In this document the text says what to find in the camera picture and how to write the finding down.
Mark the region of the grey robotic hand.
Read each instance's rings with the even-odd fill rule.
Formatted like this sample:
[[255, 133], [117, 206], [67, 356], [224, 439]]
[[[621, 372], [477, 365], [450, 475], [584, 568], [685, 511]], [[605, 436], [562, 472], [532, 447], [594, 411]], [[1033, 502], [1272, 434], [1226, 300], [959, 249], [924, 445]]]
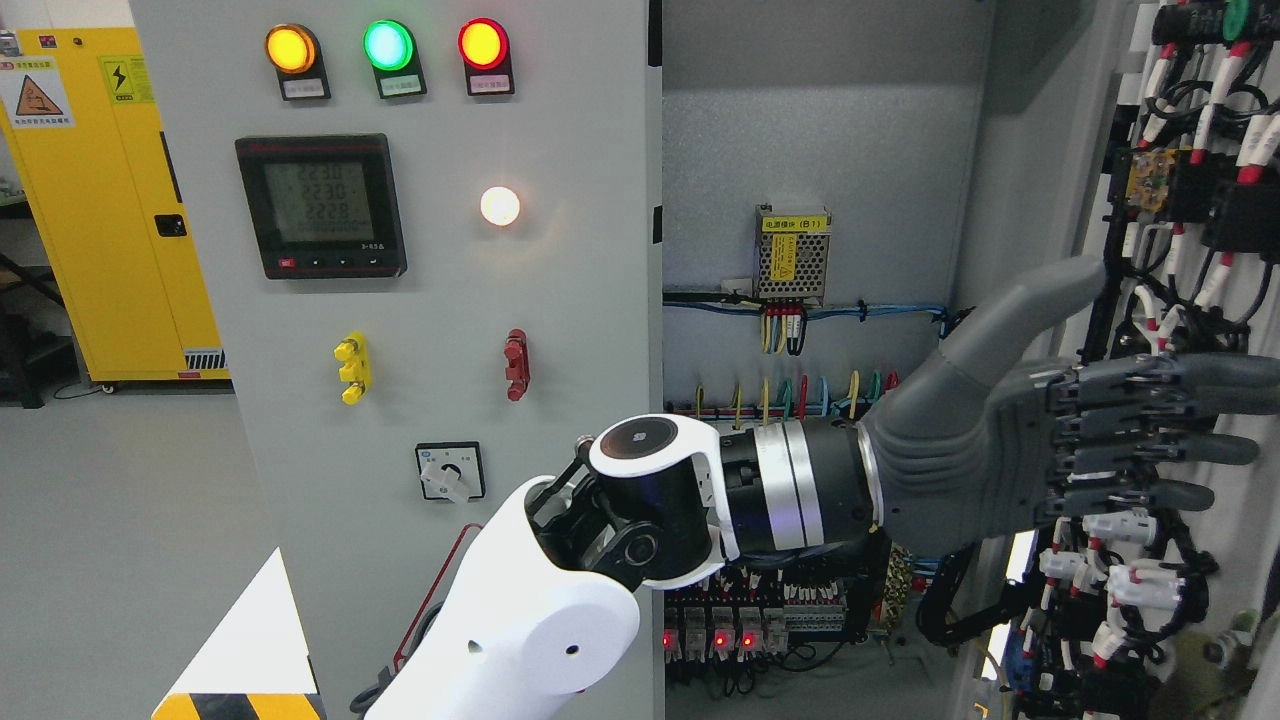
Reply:
[[1244, 466], [1256, 441], [1222, 414], [1277, 414], [1279, 365], [1245, 354], [1028, 360], [1041, 333], [1092, 304], [1098, 258], [1018, 275], [856, 425], [873, 520], [919, 553], [1123, 509], [1203, 511], [1213, 492], [1162, 462]]

